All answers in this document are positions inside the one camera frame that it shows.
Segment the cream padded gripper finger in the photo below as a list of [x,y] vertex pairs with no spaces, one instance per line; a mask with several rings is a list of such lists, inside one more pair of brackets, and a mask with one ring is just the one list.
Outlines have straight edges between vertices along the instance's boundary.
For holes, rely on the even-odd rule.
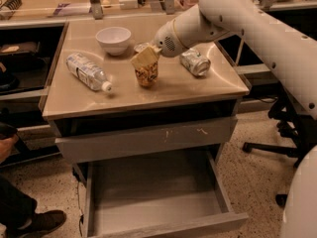
[[155,67],[159,62],[161,49],[156,46],[147,46],[131,58],[135,69]]

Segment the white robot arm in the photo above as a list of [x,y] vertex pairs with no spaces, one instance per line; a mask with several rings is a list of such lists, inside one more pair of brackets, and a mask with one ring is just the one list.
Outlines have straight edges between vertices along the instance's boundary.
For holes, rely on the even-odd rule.
[[239,36],[282,85],[278,102],[295,115],[300,151],[283,211],[280,238],[317,238],[316,119],[317,42],[275,19],[252,0],[198,0],[198,4],[163,25],[152,42],[132,58],[144,70],[160,57],[174,58],[200,43],[225,34]]

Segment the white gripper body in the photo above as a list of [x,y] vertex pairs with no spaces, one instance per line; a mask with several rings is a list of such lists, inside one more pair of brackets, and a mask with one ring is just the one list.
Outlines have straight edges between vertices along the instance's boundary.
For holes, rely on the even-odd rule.
[[212,42],[217,35],[218,27],[195,5],[160,27],[153,43],[162,56],[173,58],[197,44]]

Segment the person's hand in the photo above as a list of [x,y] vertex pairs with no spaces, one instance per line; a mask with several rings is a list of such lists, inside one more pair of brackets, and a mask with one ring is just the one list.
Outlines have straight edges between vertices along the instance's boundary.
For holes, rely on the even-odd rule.
[[17,135],[0,140],[0,163],[3,163],[11,155],[12,149],[18,140]]

